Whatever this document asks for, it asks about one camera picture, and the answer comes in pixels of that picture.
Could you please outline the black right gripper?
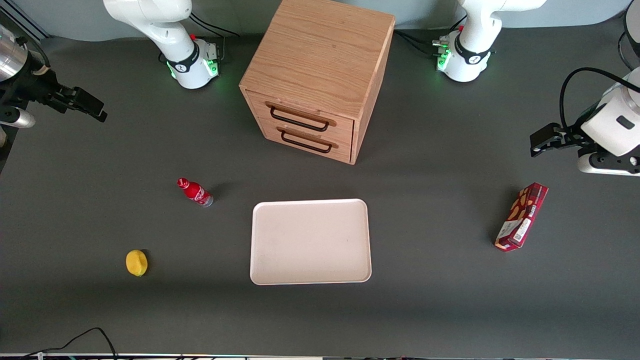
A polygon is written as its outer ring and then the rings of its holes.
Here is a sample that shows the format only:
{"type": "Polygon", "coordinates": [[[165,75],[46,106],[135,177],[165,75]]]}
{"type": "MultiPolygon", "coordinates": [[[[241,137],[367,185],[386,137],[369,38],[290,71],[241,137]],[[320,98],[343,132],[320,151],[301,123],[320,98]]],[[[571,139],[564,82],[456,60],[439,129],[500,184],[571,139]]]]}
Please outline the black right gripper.
{"type": "Polygon", "coordinates": [[[84,112],[101,123],[108,116],[104,103],[82,88],[74,88],[74,105],[68,96],[73,91],[61,85],[54,71],[37,75],[41,64],[26,64],[14,75],[14,107],[25,110],[31,102],[37,102],[64,114],[67,110],[84,112]]]}

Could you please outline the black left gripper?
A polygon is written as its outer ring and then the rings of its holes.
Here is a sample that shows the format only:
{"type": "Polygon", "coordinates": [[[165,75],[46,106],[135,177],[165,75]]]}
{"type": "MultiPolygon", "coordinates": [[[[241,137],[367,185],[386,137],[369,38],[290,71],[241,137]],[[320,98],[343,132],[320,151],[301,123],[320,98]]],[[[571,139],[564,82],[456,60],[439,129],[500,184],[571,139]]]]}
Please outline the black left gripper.
{"type": "Polygon", "coordinates": [[[580,124],[563,125],[552,122],[530,135],[531,158],[550,150],[580,148],[582,152],[597,152],[598,145],[580,124]]]}

